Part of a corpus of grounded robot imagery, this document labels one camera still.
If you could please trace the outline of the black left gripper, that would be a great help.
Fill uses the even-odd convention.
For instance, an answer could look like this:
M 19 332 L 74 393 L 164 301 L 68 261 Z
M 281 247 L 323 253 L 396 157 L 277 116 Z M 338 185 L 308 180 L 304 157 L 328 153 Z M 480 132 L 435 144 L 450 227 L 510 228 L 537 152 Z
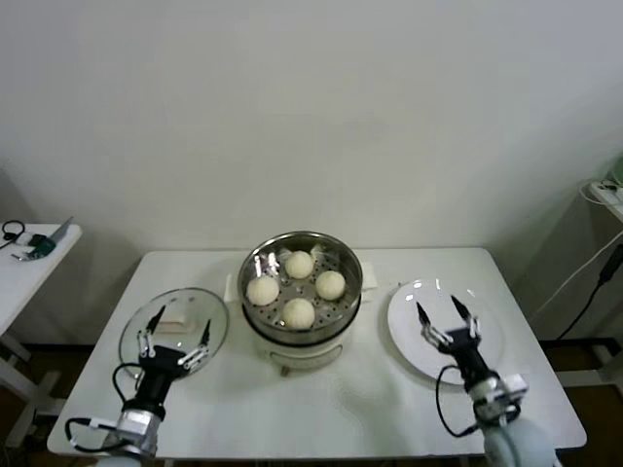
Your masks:
M 143 377 L 138 386 L 136 398 L 141 401 L 151 401 L 154 404 L 162 404 L 171 385 L 188 375 L 188 370 L 184 366 L 197 366 L 209 353 L 210 319 L 206 322 L 199 344 L 189 353 L 185 354 L 177 349 L 161 345 L 154 346 L 153 335 L 165 309 L 166 305 L 163 305 L 148 320 L 146 327 L 137 333 L 139 365 L 143 371 Z

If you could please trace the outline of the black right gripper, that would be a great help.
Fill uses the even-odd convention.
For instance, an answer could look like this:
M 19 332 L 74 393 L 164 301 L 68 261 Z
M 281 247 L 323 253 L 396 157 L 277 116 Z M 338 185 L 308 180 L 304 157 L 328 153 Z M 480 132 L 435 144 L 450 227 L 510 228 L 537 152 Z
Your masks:
M 458 315 L 467 329 L 455 329 L 447 334 L 431 325 L 430 319 L 420 303 L 417 303 L 418 319 L 422 337 L 442 354 L 451 356 L 458 365 L 465 387 L 473 387 L 492 376 L 492 370 L 486 364 L 478 350 L 481 342 L 480 323 L 467 306 L 457 297 L 451 300 Z

